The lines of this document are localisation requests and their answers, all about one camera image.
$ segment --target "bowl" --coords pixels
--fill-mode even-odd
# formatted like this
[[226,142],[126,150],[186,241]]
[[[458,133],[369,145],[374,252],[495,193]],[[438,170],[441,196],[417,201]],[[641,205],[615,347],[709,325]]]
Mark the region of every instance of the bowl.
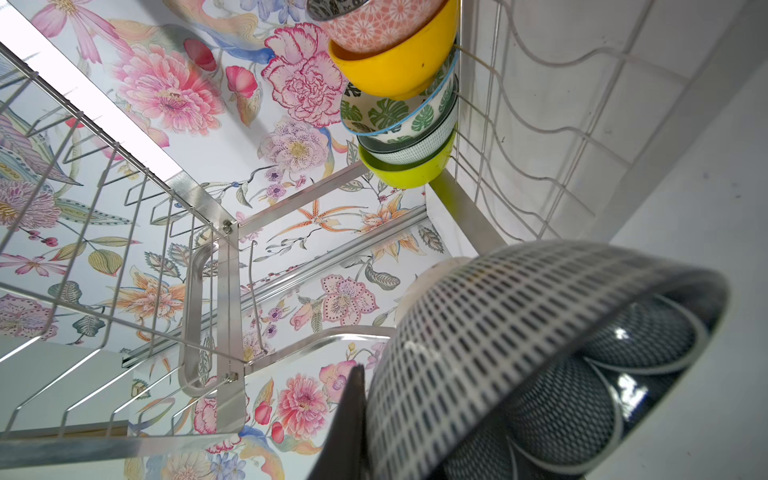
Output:
[[377,55],[347,51],[331,40],[328,53],[355,87],[375,97],[407,100],[431,83],[456,38],[458,0],[447,0],[432,20],[399,45]]
[[436,179],[448,163],[456,133],[445,141],[440,150],[413,164],[393,165],[382,162],[364,147],[358,148],[360,160],[381,181],[392,188],[417,188]]
[[445,59],[433,82],[409,100],[376,97],[347,85],[341,100],[341,122],[349,132],[382,143],[419,137],[439,119],[440,104],[453,92],[456,50]]
[[385,51],[416,33],[445,0],[308,0],[306,13],[341,48]]
[[445,102],[440,103],[440,118],[417,138],[407,141],[382,143],[373,137],[357,137],[358,143],[368,153],[388,164],[410,164],[436,152],[448,140],[453,127],[458,121],[458,79],[454,79],[454,88]]

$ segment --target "pink patterned bowl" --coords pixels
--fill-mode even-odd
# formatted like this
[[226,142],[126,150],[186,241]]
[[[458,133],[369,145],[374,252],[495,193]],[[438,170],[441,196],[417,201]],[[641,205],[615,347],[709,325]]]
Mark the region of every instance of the pink patterned bowl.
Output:
[[445,0],[307,0],[306,12],[341,48],[374,54],[416,33]]

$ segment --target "orange starfish-shaped flower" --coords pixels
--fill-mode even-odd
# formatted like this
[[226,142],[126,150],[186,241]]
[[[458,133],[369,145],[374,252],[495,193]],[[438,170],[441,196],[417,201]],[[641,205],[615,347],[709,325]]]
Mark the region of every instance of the orange starfish-shaped flower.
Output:
[[334,214],[337,214],[343,210],[349,210],[350,208],[365,208],[365,207],[356,207],[356,206],[345,206],[345,207],[336,207],[332,208],[328,211],[320,213],[320,201],[315,200],[312,202],[312,212],[308,212],[304,210],[303,208],[298,208],[297,210],[306,217],[306,221],[297,223],[296,225],[293,225],[291,227],[286,228],[285,230],[276,233],[274,237],[278,237],[282,235],[283,233],[290,232],[291,230],[295,230],[297,228],[301,227],[308,227],[309,225],[317,225],[318,227],[322,227],[325,230],[328,230],[329,232],[349,232],[349,231],[357,231],[356,228],[334,228],[337,225],[340,225],[341,222],[339,222],[335,218],[331,218]]

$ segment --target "yellow bowl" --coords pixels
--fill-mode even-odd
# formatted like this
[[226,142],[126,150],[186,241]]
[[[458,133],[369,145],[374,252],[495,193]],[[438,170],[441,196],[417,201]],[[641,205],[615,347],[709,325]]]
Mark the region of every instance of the yellow bowl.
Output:
[[412,164],[395,165],[382,162],[365,148],[358,147],[360,160],[378,178],[392,188],[417,188],[436,179],[448,163],[453,148],[454,131],[434,154]]
[[424,91],[456,38],[458,0],[447,0],[435,17],[403,43],[365,56],[344,50],[333,40],[328,50],[339,70],[355,87],[393,100],[407,100]]

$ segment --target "bowl rim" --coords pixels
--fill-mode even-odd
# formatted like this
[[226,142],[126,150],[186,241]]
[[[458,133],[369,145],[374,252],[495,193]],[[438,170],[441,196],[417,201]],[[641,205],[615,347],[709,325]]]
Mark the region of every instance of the bowl rim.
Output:
[[384,145],[390,145],[390,144],[385,144],[378,140],[364,137],[362,135],[357,135],[358,143],[361,144],[363,147],[365,147],[366,151],[368,151],[369,153],[390,155],[390,154],[397,154],[405,150],[408,150],[409,148],[415,147],[422,141],[426,140],[429,137],[429,135],[432,135],[433,133],[435,133],[435,131],[438,128],[440,128],[446,121],[448,121],[448,119],[451,117],[451,113],[453,112],[453,110],[456,108],[456,105],[458,104],[458,76],[454,74],[453,78],[454,78],[454,83],[453,83],[453,92],[451,93],[450,108],[447,111],[445,111],[445,114],[442,115],[438,119],[438,121],[436,121],[432,125],[429,125],[429,128],[427,129],[427,131],[423,135],[415,138],[411,144],[407,144],[405,147],[400,147],[400,148],[397,148],[396,150],[377,150],[375,148],[371,148],[370,145],[368,145],[368,143],[376,142],[377,144],[384,144]]
[[[385,161],[380,160],[379,158],[376,158],[376,156],[374,154],[372,154],[371,152],[369,152],[368,149],[366,149],[365,147],[362,147],[362,153],[360,154],[360,160],[369,168],[369,170],[370,170],[370,168],[372,166],[370,164],[374,164],[373,167],[376,170],[380,170],[380,171],[386,172],[388,174],[398,173],[398,172],[406,172],[408,170],[413,170],[414,168],[421,167],[423,164],[425,164],[425,163],[429,162],[430,160],[434,159],[437,156],[437,154],[439,154],[440,152],[442,152],[445,149],[447,144],[452,144],[452,141],[455,138],[455,136],[456,136],[456,129],[454,128],[453,131],[451,132],[451,134],[448,136],[448,138],[443,143],[440,144],[440,147],[438,147],[435,151],[433,151],[431,154],[429,154],[428,156],[424,157],[423,159],[421,159],[419,161],[412,162],[410,164],[388,164]],[[368,155],[369,158],[363,159],[363,157],[365,155]],[[386,170],[384,168],[379,168],[378,164],[383,164],[383,165],[386,165],[388,167],[408,167],[408,168],[395,169],[395,170]]]
[[[410,115],[408,115],[407,117],[403,118],[401,121],[397,122],[396,124],[392,124],[392,125],[389,125],[387,128],[385,128],[385,129],[383,129],[383,130],[377,130],[377,131],[372,131],[372,132],[363,132],[363,133],[359,133],[359,132],[357,132],[357,131],[354,131],[354,130],[352,130],[351,128],[347,127],[347,125],[346,125],[346,123],[344,123],[344,120],[343,120],[343,119],[341,120],[341,125],[343,125],[343,126],[344,126],[344,128],[345,128],[345,129],[346,129],[346,130],[347,130],[347,131],[348,131],[350,134],[354,134],[354,135],[357,135],[357,136],[359,136],[359,137],[372,137],[372,136],[374,136],[374,135],[381,135],[381,134],[385,134],[386,132],[388,132],[388,131],[392,130],[394,127],[397,127],[398,125],[402,125],[402,124],[404,124],[404,123],[405,123],[405,122],[407,122],[407,121],[408,121],[410,118],[412,118],[413,116],[415,116],[416,114],[418,114],[418,113],[419,113],[419,112],[422,110],[422,108],[424,108],[424,105],[428,104],[430,101],[432,101],[432,100],[435,98],[435,96],[438,94],[438,92],[440,92],[440,91],[442,90],[442,88],[445,86],[445,83],[448,81],[448,79],[449,79],[449,78],[450,78],[450,79],[453,81],[453,77],[454,77],[454,74],[453,74],[453,72],[454,72],[454,70],[456,69],[456,65],[458,64],[458,57],[459,57],[459,54],[458,54],[458,49],[456,48],[456,45],[455,45],[455,44],[454,44],[454,45],[453,45],[453,47],[451,48],[451,51],[448,53],[448,56],[450,57],[450,56],[451,56],[451,54],[453,54],[453,61],[451,62],[451,66],[450,66],[450,67],[449,67],[449,69],[448,69],[448,74],[445,76],[445,78],[443,78],[443,79],[442,79],[442,82],[440,83],[440,86],[439,86],[439,87],[437,87],[437,88],[435,89],[435,91],[433,91],[433,92],[432,92],[432,94],[431,94],[431,95],[429,95],[429,96],[426,98],[426,100],[424,100],[424,101],[423,101],[423,102],[422,102],[422,103],[421,103],[421,104],[420,104],[420,105],[419,105],[419,106],[418,106],[418,107],[417,107],[417,108],[416,108],[416,109],[415,109],[415,110],[414,110],[414,111],[413,111],[413,112],[412,112]],[[374,98],[389,98],[389,97],[377,97],[377,96],[375,96],[375,95],[369,95],[369,96],[370,96],[370,97],[374,97]]]
[[351,12],[354,12],[355,10],[360,9],[365,4],[367,4],[368,2],[371,2],[371,1],[373,1],[373,0],[362,0],[360,5],[354,5],[353,6],[354,8],[351,8],[350,10],[346,10],[344,12],[339,12],[336,15],[331,15],[329,17],[326,17],[324,15],[317,15],[317,16],[315,16],[316,12],[313,12],[313,10],[310,8],[310,5],[312,5],[313,3],[316,3],[317,0],[306,0],[305,12],[306,12],[306,16],[310,17],[310,19],[314,20],[315,22],[330,22],[331,20],[336,20],[339,17],[343,17],[344,15],[347,15],[347,14],[349,14]]

